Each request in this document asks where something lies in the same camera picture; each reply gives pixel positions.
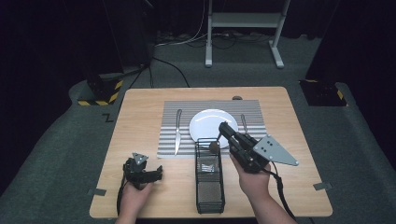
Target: knife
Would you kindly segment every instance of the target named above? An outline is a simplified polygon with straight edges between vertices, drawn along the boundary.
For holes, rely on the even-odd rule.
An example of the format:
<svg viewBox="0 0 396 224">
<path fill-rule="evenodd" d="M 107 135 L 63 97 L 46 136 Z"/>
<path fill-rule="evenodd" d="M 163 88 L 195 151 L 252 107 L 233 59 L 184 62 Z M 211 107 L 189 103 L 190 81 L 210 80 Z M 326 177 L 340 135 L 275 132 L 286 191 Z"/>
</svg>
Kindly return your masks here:
<svg viewBox="0 0 396 224">
<path fill-rule="evenodd" d="M 175 140 L 175 156 L 178 153 L 178 148 L 180 147 L 180 139 L 181 139 L 181 134 L 180 134 L 180 129 L 179 129 L 179 125 L 180 125 L 180 116 L 181 116 L 181 109 L 179 109 L 177 111 L 177 115 L 176 115 L 176 140 Z"/>
</svg>

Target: black wire basket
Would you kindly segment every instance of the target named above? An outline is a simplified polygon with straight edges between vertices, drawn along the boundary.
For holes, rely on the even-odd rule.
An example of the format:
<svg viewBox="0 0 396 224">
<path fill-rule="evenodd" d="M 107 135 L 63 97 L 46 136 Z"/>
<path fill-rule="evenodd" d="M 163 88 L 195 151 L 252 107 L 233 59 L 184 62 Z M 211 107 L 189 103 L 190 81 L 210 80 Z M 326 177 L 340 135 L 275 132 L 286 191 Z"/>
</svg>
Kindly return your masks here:
<svg viewBox="0 0 396 224">
<path fill-rule="evenodd" d="M 216 138 L 200 138 L 195 143 L 196 204 L 199 214 L 224 211 L 221 153 L 220 150 L 209 150 L 212 142 L 219 144 Z"/>
</svg>

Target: human hand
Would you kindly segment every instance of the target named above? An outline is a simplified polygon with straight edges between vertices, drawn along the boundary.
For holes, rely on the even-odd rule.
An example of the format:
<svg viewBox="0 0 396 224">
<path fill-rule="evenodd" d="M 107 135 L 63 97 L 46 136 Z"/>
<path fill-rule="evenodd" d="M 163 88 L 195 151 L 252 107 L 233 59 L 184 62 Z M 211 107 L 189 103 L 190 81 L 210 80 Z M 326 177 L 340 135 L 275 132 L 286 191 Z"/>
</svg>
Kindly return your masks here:
<svg viewBox="0 0 396 224">
<path fill-rule="evenodd" d="M 145 205 L 154 183 L 148 183 L 143 189 L 136 189 L 133 184 L 126 183 L 120 203 L 120 215 L 116 223 L 135 223 L 137 215 Z"/>
<path fill-rule="evenodd" d="M 268 183 L 270 175 L 264 171 L 260 171 L 258 174 L 249 174 L 244 171 L 244 168 L 239 164 L 236 158 L 230 154 L 233 165 L 239 174 L 239 185 L 241 190 L 247 195 L 250 200 L 266 200 L 270 197 L 268 191 Z M 271 166 L 267 164 L 265 169 L 270 171 Z"/>
</svg>

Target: gray placemat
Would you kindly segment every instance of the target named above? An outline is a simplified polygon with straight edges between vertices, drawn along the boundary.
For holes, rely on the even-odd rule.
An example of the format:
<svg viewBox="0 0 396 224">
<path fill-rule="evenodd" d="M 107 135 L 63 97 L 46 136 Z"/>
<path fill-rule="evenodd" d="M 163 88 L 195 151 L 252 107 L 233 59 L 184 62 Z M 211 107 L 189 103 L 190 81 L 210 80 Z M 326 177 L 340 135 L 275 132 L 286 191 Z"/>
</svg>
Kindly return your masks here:
<svg viewBox="0 0 396 224">
<path fill-rule="evenodd" d="M 183 112 L 179 126 L 181 133 L 180 148 L 175 156 L 176 114 L 178 109 L 182 109 Z M 165 101 L 157 151 L 158 158 L 194 158 L 195 142 L 190 136 L 190 121 L 197 113 L 206 109 L 220 109 L 232 115 L 238 123 L 240 133 L 245 132 L 241 119 L 241 114 L 244 114 L 250 136 L 260 140 L 267 135 L 262 110 L 257 100 Z M 221 149 L 222 155 L 226 155 L 228 152 L 228 147 Z"/>
</svg>

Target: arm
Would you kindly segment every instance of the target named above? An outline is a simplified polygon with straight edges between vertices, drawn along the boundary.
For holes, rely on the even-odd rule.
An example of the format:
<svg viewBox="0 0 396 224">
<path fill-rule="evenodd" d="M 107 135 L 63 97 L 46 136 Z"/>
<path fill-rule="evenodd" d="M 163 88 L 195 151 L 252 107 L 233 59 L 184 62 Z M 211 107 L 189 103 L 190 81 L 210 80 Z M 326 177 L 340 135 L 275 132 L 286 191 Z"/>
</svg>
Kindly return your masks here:
<svg viewBox="0 0 396 224">
<path fill-rule="evenodd" d="M 265 172 L 248 174 L 231 155 L 231 160 L 239 174 L 239 185 L 247 195 L 257 221 L 263 223 L 296 223 L 289 214 L 271 197 L 268 191 L 270 176 Z"/>
<path fill-rule="evenodd" d="M 134 224 L 137 215 L 145 205 L 154 183 L 148 183 L 143 189 L 136 189 L 131 183 L 127 183 L 122 192 L 120 203 L 120 215 L 116 224 Z"/>
</svg>

